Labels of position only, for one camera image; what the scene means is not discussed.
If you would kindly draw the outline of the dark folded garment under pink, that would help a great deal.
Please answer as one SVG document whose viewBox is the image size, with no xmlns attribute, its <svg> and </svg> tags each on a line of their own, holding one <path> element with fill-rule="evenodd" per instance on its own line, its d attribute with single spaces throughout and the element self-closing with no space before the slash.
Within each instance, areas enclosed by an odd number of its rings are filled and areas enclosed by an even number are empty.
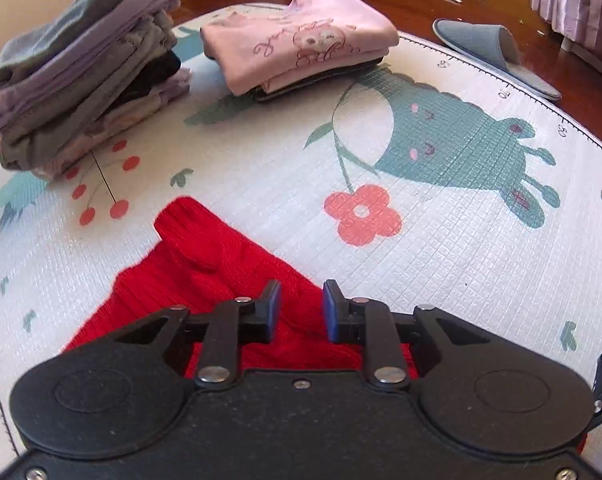
<svg viewBox="0 0 602 480">
<path fill-rule="evenodd" d="M 332 70 L 326 70 L 325 72 L 308 76 L 307 78 L 293 82 L 292 84 L 287 84 L 287 86 L 284 86 L 283 88 L 271 92 L 266 92 L 261 87 L 255 87 L 250 90 L 249 96 L 251 97 L 251 99 L 254 100 L 254 102 L 261 103 L 272 101 L 273 99 L 279 98 L 280 96 L 285 96 L 286 94 L 305 89 L 307 87 L 313 86 L 313 84 L 318 84 L 319 82 L 335 78 L 359 76 L 360 74 L 367 73 L 373 68 L 377 67 L 382 61 L 383 58 L 374 58 L 371 61 L 359 63 L 352 66 L 333 68 Z"/>
</svg>

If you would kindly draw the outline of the cartoon animal play mat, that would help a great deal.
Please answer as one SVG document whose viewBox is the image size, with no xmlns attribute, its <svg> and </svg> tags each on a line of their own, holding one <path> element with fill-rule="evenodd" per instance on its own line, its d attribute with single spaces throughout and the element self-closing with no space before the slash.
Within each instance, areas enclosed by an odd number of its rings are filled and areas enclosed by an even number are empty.
<svg viewBox="0 0 602 480">
<path fill-rule="evenodd" d="M 486 67 L 402 34 L 381 65 L 257 103 L 176 29 L 188 90 L 56 180 L 0 164 L 0 471 L 10 389 L 64 350 L 190 198 L 316 286 L 433 304 L 566 364 L 602 353 L 602 143 Z"/>
</svg>

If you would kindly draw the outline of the pink folded bunny sweatshirt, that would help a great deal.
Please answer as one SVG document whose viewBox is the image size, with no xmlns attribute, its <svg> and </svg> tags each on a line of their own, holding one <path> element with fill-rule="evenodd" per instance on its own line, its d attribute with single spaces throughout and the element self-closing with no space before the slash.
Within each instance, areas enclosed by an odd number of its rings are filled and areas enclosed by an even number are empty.
<svg viewBox="0 0 602 480">
<path fill-rule="evenodd" d="M 389 18 L 362 0 L 292 0 L 279 13 L 234 12 L 202 26 L 200 36 L 235 96 L 254 88 L 270 94 L 378 60 L 399 43 Z"/>
</svg>

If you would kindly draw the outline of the grey folded clothes stack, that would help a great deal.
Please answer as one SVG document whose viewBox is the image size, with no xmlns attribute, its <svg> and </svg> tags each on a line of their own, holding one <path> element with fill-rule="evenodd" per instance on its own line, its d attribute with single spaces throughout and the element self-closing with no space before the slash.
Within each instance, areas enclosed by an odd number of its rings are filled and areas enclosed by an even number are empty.
<svg viewBox="0 0 602 480">
<path fill-rule="evenodd" d="M 0 162 L 38 170 L 103 122 L 163 101 L 185 74 L 171 14 L 181 0 L 74 0 L 0 52 Z"/>
</svg>

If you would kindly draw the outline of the red knit sweater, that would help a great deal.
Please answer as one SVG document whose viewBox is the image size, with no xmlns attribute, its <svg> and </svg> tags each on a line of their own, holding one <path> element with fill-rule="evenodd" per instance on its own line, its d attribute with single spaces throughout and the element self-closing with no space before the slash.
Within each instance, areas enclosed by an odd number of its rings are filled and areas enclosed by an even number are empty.
<svg viewBox="0 0 602 480">
<path fill-rule="evenodd" d="M 98 460 L 184 448 L 198 460 L 285 460 L 385 468 L 454 455 L 538 460 L 581 444 L 593 415 L 586 382 L 567 368 L 439 309 L 416 308 L 405 344 L 411 382 L 383 391 L 358 344 L 327 335 L 323 286 L 179 198 L 155 222 L 159 243 L 116 279 L 62 355 L 53 382 L 65 450 Z M 194 382 L 201 344 L 190 314 L 281 284 L 274 339 L 241 348 L 226 390 Z"/>
</svg>

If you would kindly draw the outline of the grey blue slipper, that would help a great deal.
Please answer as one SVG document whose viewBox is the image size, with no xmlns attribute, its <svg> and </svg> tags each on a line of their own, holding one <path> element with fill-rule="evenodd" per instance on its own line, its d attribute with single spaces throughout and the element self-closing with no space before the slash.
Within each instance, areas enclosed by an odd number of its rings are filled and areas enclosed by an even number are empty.
<svg viewBox="0 0 602 480">
<path fill-rule="evenodd" d="M 555 87 L 523 65 L 517 42 L 505 26 L 435 20 L 432 30 L 456 52 L 499 70 L 548 101 L 561 100 L 562 95 Z"/>
</svg>

